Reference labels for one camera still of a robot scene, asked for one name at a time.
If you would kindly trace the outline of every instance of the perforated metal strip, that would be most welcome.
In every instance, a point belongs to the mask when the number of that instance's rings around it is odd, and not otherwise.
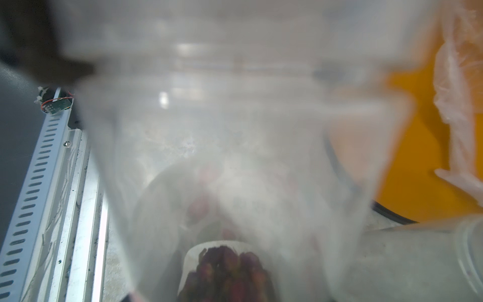
[[[21,299],[70,111],[48,115],[0,251],[0,302]]]

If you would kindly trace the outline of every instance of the black rubber gasket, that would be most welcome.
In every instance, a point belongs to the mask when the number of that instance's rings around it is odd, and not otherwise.
[[[403,224],[403,225],[417,223],[417,221],[408,219],[406,217],[403,217],[399,214],[394,213],[393,211],[389,210],[388,208],[384,207],[383,205],[381,205],[378,202],[374,202],[374,204],[372,205],[372,209],[375,212],[381,214],[382,216],[389,218],[392,221]]]

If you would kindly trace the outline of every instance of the circuit board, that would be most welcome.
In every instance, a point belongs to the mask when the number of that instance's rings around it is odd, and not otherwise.
[[[65,110],[72,106],[72,99],[60,99],[57,101],[48,102],[43,106],[43,109],[49,114],[56,114],[59,111]]]

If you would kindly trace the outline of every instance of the gray surface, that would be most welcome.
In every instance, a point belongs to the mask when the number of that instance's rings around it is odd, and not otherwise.
[[[44,114],[33,101],[37,84],[0,63],[0,244],[24,182]]]
[[[112,223],[110,223],[102,302],[120,302],[128,294],[128,286],[119,261],[120,249],[117,235],[112,229]]]
[[[386,218],[379,213],[376,213],[375,211],[371,211],[369,216],[366,219],[366,226],[364,228],[364,231],[382,230],[387,228],[398,227],[400,225],[401,224],[394,222],[391,219]]]

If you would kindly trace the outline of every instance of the blurry object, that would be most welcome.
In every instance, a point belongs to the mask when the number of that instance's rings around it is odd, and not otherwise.
[[[319,2],[328,28],[322,37],[326,61],[342,60],[366,69],[369,64],[412,69],[424,62],[438,28],[438,0]]]
[[[474,113],[483,111],[483,2],[448,1],[443,10],[444,44],[436,55],[434,103],[450,125],[450,169],[436,175],[483,206],[483,183],[475,167]]]
[[[57,85],[72,84],[94,72],[92,65],[59,54],[46,0],[1,0],[0,15],[12,42],[0,45],[0,58],[7,64],[40,83]]]
[[[483,215],[362,235],[338,302],[483,300]]]

